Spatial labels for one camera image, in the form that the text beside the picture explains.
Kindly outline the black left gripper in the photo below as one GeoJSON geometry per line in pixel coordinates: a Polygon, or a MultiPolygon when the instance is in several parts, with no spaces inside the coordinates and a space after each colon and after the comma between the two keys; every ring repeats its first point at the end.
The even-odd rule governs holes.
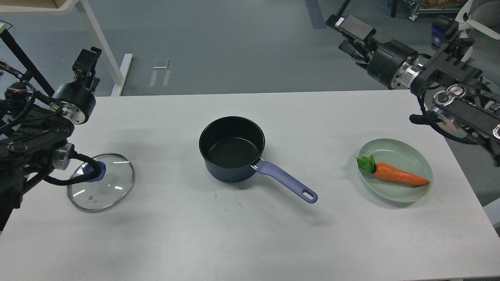
{"type": "Polygon", "coordinates": [[[90,87],[76,80],[61,85],[52,96],[61,103],[61,116],[75,125],[86,123],[96,105],[94,93],[99,81],[94,78],[90,87]]]}

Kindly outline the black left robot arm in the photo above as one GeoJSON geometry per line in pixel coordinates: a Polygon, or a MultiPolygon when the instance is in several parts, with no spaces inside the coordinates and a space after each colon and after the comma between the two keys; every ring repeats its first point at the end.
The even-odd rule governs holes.
{"type": "Polygon", "coordinates": [[[18,78],[1,99],[1,230],[24,195],[41,181],[64,186],[100,180],[105,165],[75,151],[68,142],[75,125],[88,121],[99,83],[96,62],[75,62],[74,80],[56,96],[43,94],[21,73],[2,62],[1,70],[18,78]]]}

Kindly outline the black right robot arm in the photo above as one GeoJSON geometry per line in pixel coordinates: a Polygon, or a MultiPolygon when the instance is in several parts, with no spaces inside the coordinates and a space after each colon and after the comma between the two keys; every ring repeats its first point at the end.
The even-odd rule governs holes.
{"type": "Polygon", "coordinates": [[[462,61],[473,40],[459,37],[457,21],[444,16],[434,21],[436,51],[424,55],[423,64],[416,50],[396,40],[378,42],[376,30],[352,15],[333,14],[326,25],[345,37],[339,49],[368,76],[389,90],[408,88],[418,98],[422,114],[412,115],[412,123],[448,138],[453,130],[463,130],[468,138],[454,140],[481,146],[499,166],[499,95],[489,92],[480,69],[462,61]]]}

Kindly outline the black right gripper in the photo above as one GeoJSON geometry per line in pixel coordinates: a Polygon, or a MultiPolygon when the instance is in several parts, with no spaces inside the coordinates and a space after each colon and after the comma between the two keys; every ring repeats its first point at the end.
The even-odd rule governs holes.
{"type": "Polygon", "coordinates": [[[384,87],[395,89],[395,78],[404,63],[416,59],[418,52],[397,40],[366,42],[346,39],[339,45],[355,65],[364,69],[368,76],[384,87]]]}

